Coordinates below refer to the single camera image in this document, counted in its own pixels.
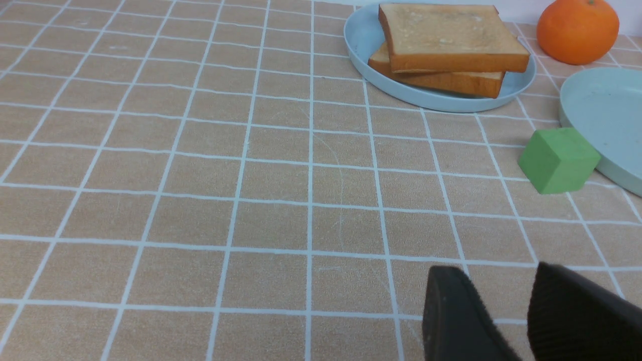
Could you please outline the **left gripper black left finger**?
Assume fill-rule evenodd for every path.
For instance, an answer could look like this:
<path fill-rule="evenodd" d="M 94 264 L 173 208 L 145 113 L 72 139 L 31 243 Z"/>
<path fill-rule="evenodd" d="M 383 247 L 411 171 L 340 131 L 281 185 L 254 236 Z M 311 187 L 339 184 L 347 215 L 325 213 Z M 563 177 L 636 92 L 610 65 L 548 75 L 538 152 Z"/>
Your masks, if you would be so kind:
<path fill-rule="evenodd" d="M 463 270 L 432 266 L 422 320 L 426 360 L 520 360 Z"/>

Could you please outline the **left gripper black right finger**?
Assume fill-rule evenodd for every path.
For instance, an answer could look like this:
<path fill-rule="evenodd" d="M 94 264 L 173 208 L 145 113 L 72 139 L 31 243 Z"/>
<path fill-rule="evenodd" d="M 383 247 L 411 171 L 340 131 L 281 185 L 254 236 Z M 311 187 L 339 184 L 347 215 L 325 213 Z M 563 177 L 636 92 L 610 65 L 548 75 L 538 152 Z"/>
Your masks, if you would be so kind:
<path fill-rule="evenodd" d="M 641 310 L 573 270 L 541 261 L 527 336 L 536 360 L 640 360 Z"/>

